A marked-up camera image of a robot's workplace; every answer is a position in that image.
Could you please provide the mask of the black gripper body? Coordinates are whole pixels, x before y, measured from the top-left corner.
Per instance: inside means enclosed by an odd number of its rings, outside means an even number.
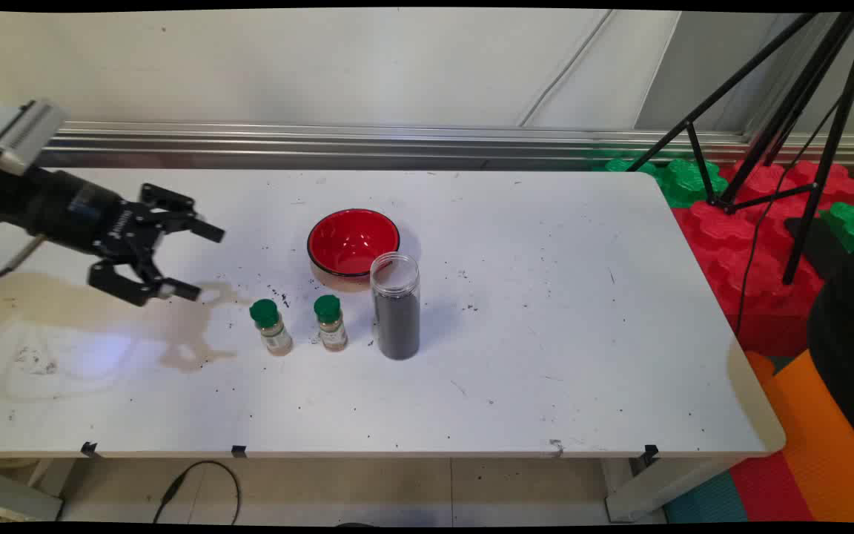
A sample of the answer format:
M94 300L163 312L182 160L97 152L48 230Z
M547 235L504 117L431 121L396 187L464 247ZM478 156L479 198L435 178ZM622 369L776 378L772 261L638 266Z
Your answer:
M136 222L135 203L65 171L31 166L24 175L0 170L0 223L30 236L122 263L147 261L148 245L126 227Z

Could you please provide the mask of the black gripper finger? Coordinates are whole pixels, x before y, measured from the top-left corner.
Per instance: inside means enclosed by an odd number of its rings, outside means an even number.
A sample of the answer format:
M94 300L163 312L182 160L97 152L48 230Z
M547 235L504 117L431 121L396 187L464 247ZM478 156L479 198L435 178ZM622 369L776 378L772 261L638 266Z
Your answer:
M225 230L206 222L197 212L192 197L145 183L140 189L139 203L148 209L146 215L139 217L139 223L164 234L189 231L214 243L220 243L226 234Z
M122 276L116 271L116 267L123 264L125 261L108 258L98 261L88 272L87 284L133 306L145 306L152 298L169 300L170 297L180 297L195 301L201 294L200 287L164 277L150 256L133 257L126 263L138 280Z

